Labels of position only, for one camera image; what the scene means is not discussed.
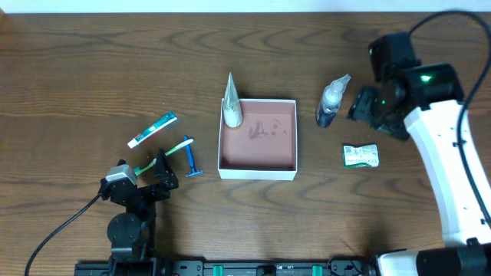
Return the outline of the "green white toothbrush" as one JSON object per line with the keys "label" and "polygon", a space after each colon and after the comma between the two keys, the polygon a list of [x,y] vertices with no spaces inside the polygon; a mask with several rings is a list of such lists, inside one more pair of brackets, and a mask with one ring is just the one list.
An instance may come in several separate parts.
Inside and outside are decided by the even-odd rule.
{"label": "green white toothbrush", "polygon": [[[165,152],[165,156],[169,156],[173,153],[175,153],[176,151],[178,150],[181,150],[185,147],[187,147],[188,145],[190,145],[191,143],[194,142],[194,139],[187,139],[187,140],[184,140],[183,142],[179,143],[178,145],[176,145],[175,147],[173,147],[172,149],[168,150]],[[139,176],[140,174],[146,172],[148,169],[150,169],[151,167],[153,167],[157,162],[157,159],[154,158],[147,166],[143,167],[143,168],[140,168],[140,167],[137,167],[136,169],[134,169],[133,171],[135,172],[135,174],[137,176]]]}

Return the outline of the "green white packet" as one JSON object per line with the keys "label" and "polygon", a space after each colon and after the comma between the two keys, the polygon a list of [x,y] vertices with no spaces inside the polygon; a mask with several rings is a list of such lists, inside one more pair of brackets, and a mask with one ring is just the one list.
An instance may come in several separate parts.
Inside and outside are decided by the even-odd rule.
{"label": "green white packet", "polygon": [[342,146],[342,160],[345,168],[378,167],[380,165],[378,148],[375,144],[364,146]]}

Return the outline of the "clear spray bottle dark liquid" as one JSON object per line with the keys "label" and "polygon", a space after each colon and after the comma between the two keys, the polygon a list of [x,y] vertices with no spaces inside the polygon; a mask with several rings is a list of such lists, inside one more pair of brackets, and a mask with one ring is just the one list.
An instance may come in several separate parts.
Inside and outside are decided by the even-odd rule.
{"label": "clear spray bottle dark liquid", "polygon": [[346,74],[337,80],[333,80],[324,89],[315,113],[315,119],[319,127],[327,128],[331,125],[341,106],[343,94],[350,80],[351,75]]}

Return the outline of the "green red toothpaste tube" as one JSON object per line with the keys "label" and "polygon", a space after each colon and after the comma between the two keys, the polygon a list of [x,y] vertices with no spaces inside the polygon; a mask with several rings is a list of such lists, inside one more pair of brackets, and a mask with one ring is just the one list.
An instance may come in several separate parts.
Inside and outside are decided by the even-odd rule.
{"label": "green red toothpaste tube", "polygon": [[140,145],[144,140],[148,139],[161,129],[165,128],[169,124],[177,121],[178,118],[173,112],[168,112],[162,116],[159,120],[147,127],[143,132],[136,135],[130,142],[127,143],[130,149]]}

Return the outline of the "white Pantene tube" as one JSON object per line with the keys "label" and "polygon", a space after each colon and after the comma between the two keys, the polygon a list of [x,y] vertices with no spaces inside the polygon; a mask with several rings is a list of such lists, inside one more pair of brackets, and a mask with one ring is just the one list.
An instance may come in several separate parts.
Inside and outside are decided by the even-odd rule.
{"label": "white Pantene tube", "polygon": [[222,115],[228,127],[236,128],[242,124],[242,108],[232,73],[229,73],[226,85]]}

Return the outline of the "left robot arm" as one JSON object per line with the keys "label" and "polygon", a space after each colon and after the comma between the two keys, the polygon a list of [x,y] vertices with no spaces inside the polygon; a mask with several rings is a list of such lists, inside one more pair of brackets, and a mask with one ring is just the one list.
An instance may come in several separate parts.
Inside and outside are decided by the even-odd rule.
{"label": "left robot arm", "polygon": [[168,199],[170,190],[179,187],[163,149],[157,154],[153,176],[157,183],[139,187],[137,174],[120,160],[101,179],[99,196],[126,209],[114,216],[107,227],[111,243],[108,275],[172,274],[170,263],[155,253],[156,204]]}

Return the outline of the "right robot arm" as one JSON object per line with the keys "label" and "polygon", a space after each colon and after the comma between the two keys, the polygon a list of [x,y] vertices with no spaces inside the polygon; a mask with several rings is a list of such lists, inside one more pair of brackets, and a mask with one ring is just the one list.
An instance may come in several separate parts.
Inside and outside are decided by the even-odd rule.
{"label": "right robot arm", "polygon": [[425,165],[440,214],[444,248],[389,251],[363,267],[365,275],[488,275],[490,186],[468,119],[463,91],[449,64],[423,65],[407,32],[369,45],[375,80],[363,87],[348,118],[399,140],[412,139]]}

